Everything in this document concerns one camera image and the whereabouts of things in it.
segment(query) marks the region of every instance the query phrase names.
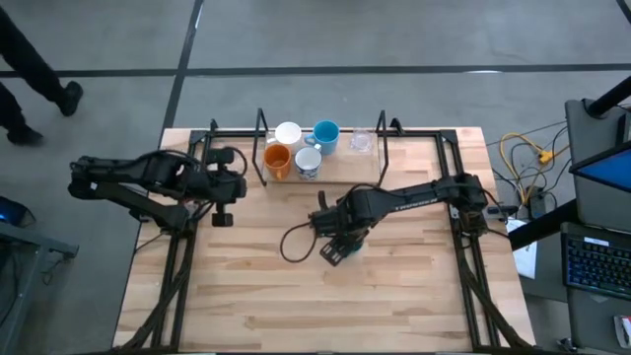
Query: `orange mug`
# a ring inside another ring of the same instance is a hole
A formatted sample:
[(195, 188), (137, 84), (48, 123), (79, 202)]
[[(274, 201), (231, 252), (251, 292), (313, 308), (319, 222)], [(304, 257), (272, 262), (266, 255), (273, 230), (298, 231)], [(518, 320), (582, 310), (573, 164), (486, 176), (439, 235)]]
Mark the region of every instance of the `orange mug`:
[(291, 168), (292, 152), (282, 144), (273, 144), (265, 149), (263, 161), (269, 173), (277, 180), (284, 180)]

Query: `person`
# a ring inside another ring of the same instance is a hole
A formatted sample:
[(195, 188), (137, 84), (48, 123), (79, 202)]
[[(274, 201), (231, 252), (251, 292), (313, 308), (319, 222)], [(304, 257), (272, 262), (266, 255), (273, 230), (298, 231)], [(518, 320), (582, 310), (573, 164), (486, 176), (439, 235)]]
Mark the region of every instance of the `person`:
[[(71, 116), (83, 96), (81, 86), (71, 81), (64, 88), (57, 75), (39, 56), (35, 48), (0, 6), (0, 55), (29, 86), (55, 103), (64, 116)], [(0, 126), (8, 130), (7, 138), (16, 145), (35, 146), (43, 136), (27, 125), (22, 108), (11, 92), (0, 83)]]

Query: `white mug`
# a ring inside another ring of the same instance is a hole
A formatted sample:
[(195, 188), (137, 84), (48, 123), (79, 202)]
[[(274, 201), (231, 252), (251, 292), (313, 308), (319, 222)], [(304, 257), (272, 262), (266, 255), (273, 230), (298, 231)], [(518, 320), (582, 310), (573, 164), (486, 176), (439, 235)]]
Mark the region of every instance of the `white mug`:
[(283, 122), (274, 130), (274, 136), (267, 140), (267, 144), (280, 143), (287, 146), (292, 154), (296, 154), (303, 139), (303, 130), (294, 122)]
[(321, 145), (315, 144), (313, 147), (305, 147), (296, 153), (294, 162), (301, 179), (315, 180), (317, 178), (319, 168), (322, 166), (321, 149)]

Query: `mug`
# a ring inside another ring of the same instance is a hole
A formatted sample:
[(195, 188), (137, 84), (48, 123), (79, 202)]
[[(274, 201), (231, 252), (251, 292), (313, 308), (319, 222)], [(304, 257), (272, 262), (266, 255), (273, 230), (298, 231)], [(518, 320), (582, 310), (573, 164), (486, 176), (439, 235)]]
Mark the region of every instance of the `mug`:
[(314, 133), (305, 137), (305, 143), (309, 145), (319, 144), (323, 155), (331, 155), (337, 148), (339, 139), (339, 126), (333, 121), (324, 120), (314, 126)]
[(265, 168), (277, 180), (284, 180), (289, 174), (292, 152), (282, 144), (272, 144), (265, 149), (263, 162)]
[(322, 146), (315, 144), (313, 147), (305, 147), (296, 153), (294, 161), (296, 170), (301, 179), (315, 180), (322, 166)]
[(299, 148), (303, 130), (294, 122), (283, 122), (274, 129), (274, 137), (267, 140), (267, 144), (280, 143), (289, 147), (292, 154)]

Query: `laptop screen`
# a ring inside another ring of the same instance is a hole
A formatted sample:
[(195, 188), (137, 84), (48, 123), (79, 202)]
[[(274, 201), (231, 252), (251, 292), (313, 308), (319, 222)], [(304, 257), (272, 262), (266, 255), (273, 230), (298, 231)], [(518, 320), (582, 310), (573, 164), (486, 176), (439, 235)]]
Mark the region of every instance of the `laptop screen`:
[(584, 178), (631, 191), (631, 149), (584, 165), (577, 169), (577, 173)]

